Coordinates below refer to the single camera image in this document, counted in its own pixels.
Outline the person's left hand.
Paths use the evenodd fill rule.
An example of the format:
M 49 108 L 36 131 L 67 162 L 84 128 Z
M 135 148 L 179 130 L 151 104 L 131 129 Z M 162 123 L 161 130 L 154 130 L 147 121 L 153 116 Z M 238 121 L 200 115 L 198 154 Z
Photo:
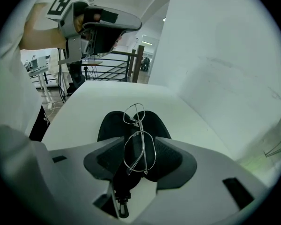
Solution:
M 97 31 L 102 9 L 89 7 L 87 3 L 76 2 L 74 9 L 74 31 L 76 34 Z

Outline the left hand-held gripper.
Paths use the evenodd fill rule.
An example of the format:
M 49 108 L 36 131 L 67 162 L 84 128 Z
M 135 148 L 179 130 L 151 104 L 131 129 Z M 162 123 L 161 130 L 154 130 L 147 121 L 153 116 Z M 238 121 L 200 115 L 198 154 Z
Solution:
M 89 6 L 87 0 L 54 0 L 46 15 L 48 19 L 58 23 L 61 34 L 66 39 L 65 58 L 59 64 L 70 64 L 91 55 L 109 53 L 125 30 L 137 31 L 142 27 L 140 18 L 133 14 L 109 7 L 90 6 L 102 9 L 98 27 L 108 29 L 76 34 L 73 9 L 76 2 L 84 2 Z

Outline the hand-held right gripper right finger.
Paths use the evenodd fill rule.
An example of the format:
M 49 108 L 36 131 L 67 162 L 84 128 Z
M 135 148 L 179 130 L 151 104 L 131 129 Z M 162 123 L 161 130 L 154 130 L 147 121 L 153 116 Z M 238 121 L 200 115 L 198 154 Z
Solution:
M 268 193 L 226 155 L 161 137 L 156 145 L 178 152 L 182 162 L 158 180 L 156 196 L 136 225 L 243 225 Z

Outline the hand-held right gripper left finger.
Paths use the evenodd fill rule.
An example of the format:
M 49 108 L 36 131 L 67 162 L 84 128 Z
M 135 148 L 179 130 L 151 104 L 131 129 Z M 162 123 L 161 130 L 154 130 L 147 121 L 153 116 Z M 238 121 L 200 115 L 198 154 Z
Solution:
M 69 191 L 65 193 L 81 225 L 121 225 L 112 180 L 123 159 L 123 137 L 52 150 L 54 168 Z

